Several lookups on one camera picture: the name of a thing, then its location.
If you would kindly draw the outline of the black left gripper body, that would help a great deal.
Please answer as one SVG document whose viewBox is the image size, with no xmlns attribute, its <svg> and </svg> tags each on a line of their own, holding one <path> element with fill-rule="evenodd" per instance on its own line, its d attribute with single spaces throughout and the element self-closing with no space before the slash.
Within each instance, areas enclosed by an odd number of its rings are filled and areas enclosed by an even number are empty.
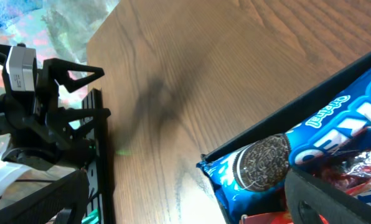
<svg viewBox="0 0 371 224">
<path fill-rule="evenodd" d="M 0 96 L 0 135 L 10 134 L 12 146 L 4 161 L 25 164 L 38 170 L 70 166 L 70 125 L 65 108 L 58 107 L 58 86 L 70 90 L 68 71 L 37 71 L 34 91 L 12 89 L 9 74 L 2 72 L 6 89 Z"/>
</svg>

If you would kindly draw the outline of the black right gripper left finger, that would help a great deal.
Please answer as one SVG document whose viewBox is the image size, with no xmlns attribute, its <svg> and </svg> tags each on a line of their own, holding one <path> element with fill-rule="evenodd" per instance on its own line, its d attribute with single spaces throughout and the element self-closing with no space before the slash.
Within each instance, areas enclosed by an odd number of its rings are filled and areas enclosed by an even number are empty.
<svg viewBox="0 0 371 224">
<path fill-rule="evenodd" d="M 87 173 L 76 170 L 0 209 L 0 223 L 81 223 L 89 203 Z"/>
</svg>

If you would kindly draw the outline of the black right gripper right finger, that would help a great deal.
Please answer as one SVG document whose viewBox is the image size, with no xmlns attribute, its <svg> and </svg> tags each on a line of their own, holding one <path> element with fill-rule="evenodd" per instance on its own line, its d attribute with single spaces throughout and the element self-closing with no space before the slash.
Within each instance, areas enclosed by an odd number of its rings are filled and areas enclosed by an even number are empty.
<svg viewBox="0 0 371 224">
<path fill-rule="evenodd" d="M 371 206 L 302 170 L 288 171 L 284 190 L 294 223 L 371 223 Z"/>
</svg>

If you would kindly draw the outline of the dark green box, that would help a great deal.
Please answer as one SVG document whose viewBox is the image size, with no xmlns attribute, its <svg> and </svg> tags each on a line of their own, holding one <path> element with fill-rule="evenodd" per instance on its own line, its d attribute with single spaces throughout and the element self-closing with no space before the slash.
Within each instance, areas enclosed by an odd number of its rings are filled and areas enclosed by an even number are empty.
<svg viewBox="0 0 371 224">
<path fill-rule="evenodd" d="M 324 107 L 336 94 L 348 87 L 370 68 L 371 52 L 346 66 L 238 136 L 235 136 L 224 145 L 208 154 L 202 154 L 201 159 L 212 162 L 247 144 L 264 139 L 272 134 L 283 133 L 289 130 L 295 124 Z"/>
</svg>

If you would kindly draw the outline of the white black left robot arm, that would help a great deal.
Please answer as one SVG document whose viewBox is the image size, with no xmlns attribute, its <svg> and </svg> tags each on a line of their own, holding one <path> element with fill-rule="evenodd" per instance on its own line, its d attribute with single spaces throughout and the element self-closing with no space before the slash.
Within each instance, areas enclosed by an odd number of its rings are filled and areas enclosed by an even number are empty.
<svg viewBox="0 0 371 224">
<path fill-rule="evenodd" d="M 73 92 L 104 75 L 99 67 L 52 58 L 38 69 L 34 60 L 9 66 L 0 58 L 6 92 L 0 96 L 0 135 L 10 140 L 0 152 L 0 199 L 25 172 L 54 165 L 81 169 L 96 156 L 87 134 L 110 115 L 107 108 L 58 106 L 60 85 Z"/>
</svg>

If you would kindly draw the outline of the red snack bag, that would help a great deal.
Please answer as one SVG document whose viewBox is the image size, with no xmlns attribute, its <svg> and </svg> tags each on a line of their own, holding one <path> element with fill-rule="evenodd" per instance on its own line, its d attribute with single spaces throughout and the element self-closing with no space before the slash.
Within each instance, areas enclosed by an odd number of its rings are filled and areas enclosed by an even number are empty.
<svg viewBox="0 0 371 224">
<path fill-rule="evenodd" d="M 310 175 L 371 206 L 371 151 L 333 159 Z M 294 223 L 289 209 L 287 212 L 244 216 L 241 222 Z"/>
</svg>

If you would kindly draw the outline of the blue Oreo cookie pack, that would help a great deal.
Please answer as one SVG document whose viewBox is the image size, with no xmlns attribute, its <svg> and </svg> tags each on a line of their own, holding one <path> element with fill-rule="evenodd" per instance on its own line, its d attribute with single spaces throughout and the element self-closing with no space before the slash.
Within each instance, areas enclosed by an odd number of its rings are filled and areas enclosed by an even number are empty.
<svg viewBox="0 0 371 224">
<path fill-rule="evenodd" d="M 210 179 L 231 222 L 280 209 L 276 195 L 292 166 L 371 148 L 371 68 L 328 104 L 284 133 L 247 144 L 197 167 Z"/>
</svg>

